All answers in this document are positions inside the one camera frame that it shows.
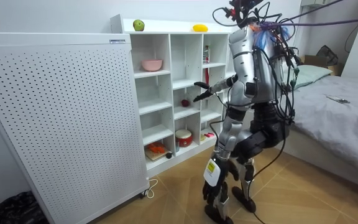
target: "pillow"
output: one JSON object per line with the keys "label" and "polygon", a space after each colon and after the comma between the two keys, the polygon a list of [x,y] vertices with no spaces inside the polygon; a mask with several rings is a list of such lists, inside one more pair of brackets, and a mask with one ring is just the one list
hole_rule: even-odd
{"label": "pillow", "polygon": [[[307,86],[309,84],[314,83],[315,81],[329,75],[331,72],[330,69],[321,68],[313,65],[300,65],[298,79],[296,81],[295,89],[303,86]],[[283,81],[287,81],[288,68],[283,68]],[[295,77],[293,69],[291,68],[290,72],[290,80]]]}

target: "yellow fruit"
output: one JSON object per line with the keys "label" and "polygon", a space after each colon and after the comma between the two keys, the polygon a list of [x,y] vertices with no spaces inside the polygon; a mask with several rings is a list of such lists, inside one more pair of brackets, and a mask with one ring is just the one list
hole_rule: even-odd
{"label": "yellow fruit", "polygon": [[193,26],[193,30],[195,32],[207,32],[208,27],[206,27],[206,25],[196,24],[196,25]]}

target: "yellow label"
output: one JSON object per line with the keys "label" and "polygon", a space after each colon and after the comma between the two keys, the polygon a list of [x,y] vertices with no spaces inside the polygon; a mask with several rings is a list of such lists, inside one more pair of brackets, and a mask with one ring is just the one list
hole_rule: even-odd
{"label": "yellow label", "polygon": [[210,162],[210,163],[208,164],[208,170],[209,170],[211,173],[214,172],[214,170],[215,170],[215,165],[212,164],[212,162]]}

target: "perforated panel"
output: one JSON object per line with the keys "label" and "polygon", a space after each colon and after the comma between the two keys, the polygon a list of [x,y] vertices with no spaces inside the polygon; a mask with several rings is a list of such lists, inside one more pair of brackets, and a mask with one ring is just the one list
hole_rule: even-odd
{"label": "perforated panel", "polygon": [[130,48],[0,47],[0,122],[55,223],[147,185]]}

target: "green apple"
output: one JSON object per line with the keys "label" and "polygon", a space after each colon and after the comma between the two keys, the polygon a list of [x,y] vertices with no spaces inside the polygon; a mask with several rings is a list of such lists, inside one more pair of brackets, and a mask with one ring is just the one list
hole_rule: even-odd
{"label": "green apple", "polygon": [[134,21],[134,29],[135,31],[143,31],[144,30],[144,22],[140,19]]}

